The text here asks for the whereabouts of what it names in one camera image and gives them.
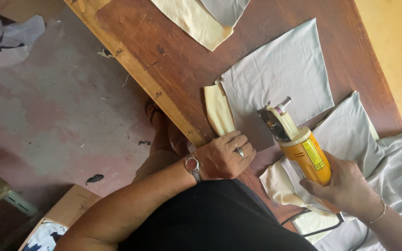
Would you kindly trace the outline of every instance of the wristwatch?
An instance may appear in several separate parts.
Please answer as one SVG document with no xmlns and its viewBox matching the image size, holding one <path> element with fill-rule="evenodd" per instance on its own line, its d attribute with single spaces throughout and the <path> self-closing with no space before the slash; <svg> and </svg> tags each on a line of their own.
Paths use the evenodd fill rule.
<svg viewBox="0 0 402 251">
<path fill-rule="evenodd" d="M 197 160 L 197 158 L 193 157 L 192 155 L 185 157 L 184 165 L 187 171 L 193 175 L 197 183 L 200 183 L 201 182 L 200 163 Z"/>
</svg>

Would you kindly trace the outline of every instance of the red watch face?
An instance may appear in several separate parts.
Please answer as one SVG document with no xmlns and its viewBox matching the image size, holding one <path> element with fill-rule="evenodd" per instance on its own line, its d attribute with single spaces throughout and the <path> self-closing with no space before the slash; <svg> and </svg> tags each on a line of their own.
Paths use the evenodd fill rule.
<svg viewBox="0 0 402 251">
<path fill-rule="evenodd" d="M 194 170 L 196 170 L 197 168 L 197 162 L 194 159 L 189 159 L 187 160 L 187 166 L 186 166 L 187 170 L 189 172 L 193 172 Z"/>
</svg>

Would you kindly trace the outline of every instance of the yellow wall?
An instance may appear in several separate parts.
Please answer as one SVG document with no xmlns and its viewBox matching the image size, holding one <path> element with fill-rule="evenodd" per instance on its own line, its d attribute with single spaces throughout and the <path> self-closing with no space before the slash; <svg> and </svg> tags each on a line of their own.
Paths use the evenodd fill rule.
<svg viewBox="0 0 402 251">
<path fill-rule="evenodd" d="M 402 117 L 402 0 L 355 0 Z"/>
</svg>

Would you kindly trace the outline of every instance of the warning label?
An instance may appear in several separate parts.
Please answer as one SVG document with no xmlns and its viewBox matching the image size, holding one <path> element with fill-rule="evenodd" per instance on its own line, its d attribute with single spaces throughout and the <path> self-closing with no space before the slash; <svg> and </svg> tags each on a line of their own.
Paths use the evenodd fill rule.
<svg viewBox="0 0 402 251">
<path fill-rule="evenodd" d="M 316 171 L 319 171 L 323 167 L 325 167 L 325 163 L 323 162 L 322 158 L 320 157 L 319 153 L 316 150 L 316 147 L 313 145 L 311 139 L 308 139 L 304 143 L 302 143 L 303 148 L 305 148 L 306 153 L 310 157 L 311 162 L 316 168 Z"/>
</svg>

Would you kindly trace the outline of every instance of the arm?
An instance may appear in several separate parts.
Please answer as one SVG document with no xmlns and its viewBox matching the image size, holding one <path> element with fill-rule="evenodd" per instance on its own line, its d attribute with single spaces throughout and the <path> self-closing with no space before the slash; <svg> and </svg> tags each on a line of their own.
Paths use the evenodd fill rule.
<svg viewBox="0 0 402 251">
<path fill-rule="evenodd" d="M 309 180 L 300 184 L 313 196 L 325 199 L 344 212 L 357 217 L 375 232 L 378 240 L 388 251 L 402 250 L 402 217 L 386 206 L 385 214 L 381 198 L 370 187 L 353 161 L 341 160 L 325 152 L 332 167 L 330 185 L 323 187 Z"/>
<path fill-rule="evenodd" d="M 233 140 L 245 158 L 234 153 Z M 202 180 L 233 179 L 255 157 L 248 138 L 234 131 L 197 149 Z M 128 185 L 93 205 L 64 234 L 55 251 L 115 251 L 117 244 L 135 231 L 162 203 L 196 185 L 184 159 L 143 180 Z"/>
</svg>

